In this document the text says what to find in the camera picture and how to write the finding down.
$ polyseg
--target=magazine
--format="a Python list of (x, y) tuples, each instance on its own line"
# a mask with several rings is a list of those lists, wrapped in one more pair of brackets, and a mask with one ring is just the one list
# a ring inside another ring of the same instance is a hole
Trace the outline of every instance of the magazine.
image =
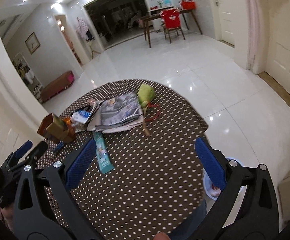
[(84, 108), (81, 108), (77, 110), (75, 113), (71, 116), (71, 122), (76, 123), (82, 123), (86, 124), (90, 122), (96, 111), (99, 109), (100, 105), (102, 104), (102, 101), (92, 101), (90, 106), (86, 106)]
[(104, 130), (114, 128), (138, 119), (141, 113), (141, 106), (134, 93), (121, 95), (104, 101), (100, 106), (100, 125), (96, 129)]

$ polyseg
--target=newspaper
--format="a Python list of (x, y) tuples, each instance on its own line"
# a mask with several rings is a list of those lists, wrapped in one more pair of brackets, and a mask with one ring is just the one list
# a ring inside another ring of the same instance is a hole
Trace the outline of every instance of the newspaper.
[(114, 133), (127, 131), (143, 123), (143, 111), (134, 93), (104, 101), (87, 131)]
[(140, 109), (140, 103), (134, 93), (104, 101), (100, 106), (101, 123), (96, 126), (96, 129), (119, 127), (138, 119)]

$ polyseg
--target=glossy floor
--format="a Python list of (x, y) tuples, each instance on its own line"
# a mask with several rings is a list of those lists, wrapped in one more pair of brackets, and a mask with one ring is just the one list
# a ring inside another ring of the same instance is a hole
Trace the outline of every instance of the glossy floor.
[[(260, 77), (234, 63), (233, 48), (203, 35), (185, 37), (173, 35), (170, 44), (163, 33), (152, 33), (151, 49), (143, 36), (108, 49), (84, 66), (71, 88), (44, 106), (60, 114), (110, 81), (160, 82), (187, 98), (208, 122), (206, 135), (213, 148), (244, 166), (266, 164), (277, 188), (290, 169), (290, 108)], [(241, 201), (240, 194), (227, 223), (234, 220)]]

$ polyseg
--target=brown box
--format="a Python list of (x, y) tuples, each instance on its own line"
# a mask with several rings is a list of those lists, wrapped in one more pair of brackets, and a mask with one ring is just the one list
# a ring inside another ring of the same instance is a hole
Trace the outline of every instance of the brown box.
[(70, 143), (76, 138), (74, 129), (68, 129), (66, 123), (53, 113), (44, 117), (37, 133), (55, 143)]

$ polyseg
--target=round table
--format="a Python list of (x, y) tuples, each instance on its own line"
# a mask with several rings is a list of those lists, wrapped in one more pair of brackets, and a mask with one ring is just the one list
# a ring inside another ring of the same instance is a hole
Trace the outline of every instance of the round table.
[[(147, 122), (151, 133), (142, 126), (130, 131), (104, 134), (107, 150), (115, 169), (101, 174), (96, 158), (80, 185), (71, 191), (82, 212), (104, 239), (148, 239), (160, 231), (171, 232), (203, 198), (202, 166), (194, 151), (196, 137), (204, 136), (208, 125), (195, 109), (172, 89), (148, 80), (130, 79), (110, 82), (85, 94), (61, 115), (69, 116), (87, 105), (87, 100), (106, 100), (128, 92), (137, 93), (142, 83), (155, 89), (154, 104), (160, 115)], [(45, 168), (80, 147), (91, 132), (77, 134), (55, 157), (55, 143), (40, 158), (38, 168)], [(67, 225), (53, 198), (47, 195), (60, 224)]]

